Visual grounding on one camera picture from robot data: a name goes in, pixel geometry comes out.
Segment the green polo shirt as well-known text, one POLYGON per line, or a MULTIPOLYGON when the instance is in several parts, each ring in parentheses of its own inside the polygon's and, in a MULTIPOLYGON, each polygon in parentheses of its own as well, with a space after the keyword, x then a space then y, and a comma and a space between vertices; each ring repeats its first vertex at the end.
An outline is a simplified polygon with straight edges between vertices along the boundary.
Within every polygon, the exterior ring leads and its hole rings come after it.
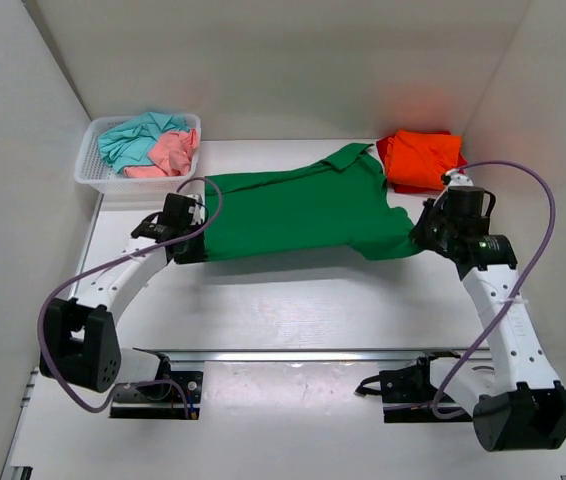
POLYGON ((370 261, 420 253, 407 211, 387 201, 386 177, 365 143, 308 166, 214 175, 205 202, 217 219, 205 258, 220 262, 316 248, 349 247, 370 261))

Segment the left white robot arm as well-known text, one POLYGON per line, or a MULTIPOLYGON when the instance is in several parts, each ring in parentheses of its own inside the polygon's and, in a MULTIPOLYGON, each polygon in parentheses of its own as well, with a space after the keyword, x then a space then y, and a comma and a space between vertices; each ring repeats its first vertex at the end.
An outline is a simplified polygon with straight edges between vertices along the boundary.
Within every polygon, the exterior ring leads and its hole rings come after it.
POLYGON ((48 354, 70 385, 102 393, 117 384, 135 384, 151 398, 171 389, 167 357, 151 350, 122 348, 117 323, 140 291, 170 262, 203 252, 206 223, 202 197, 167 195, 163 209, 131 232, 123 263, 94 275, 77 294, 54 299, 43 317, 48 354))

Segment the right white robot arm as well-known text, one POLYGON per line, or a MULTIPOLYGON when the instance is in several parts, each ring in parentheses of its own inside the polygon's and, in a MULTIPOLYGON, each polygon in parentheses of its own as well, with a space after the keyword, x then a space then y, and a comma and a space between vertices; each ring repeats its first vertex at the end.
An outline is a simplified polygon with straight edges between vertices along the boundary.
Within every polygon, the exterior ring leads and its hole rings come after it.
POLYGON ((451 260, 486 331, 491 362, 464 354, 425 354, 404 368, 361 381, 378 396, 384 420, 470 422, 486 451, 555 450, 566 440, 566 388, 533 329, 509 240, 489 232, 491 192, 451 186, 429 199, 410 234, 419 247, 451 260))

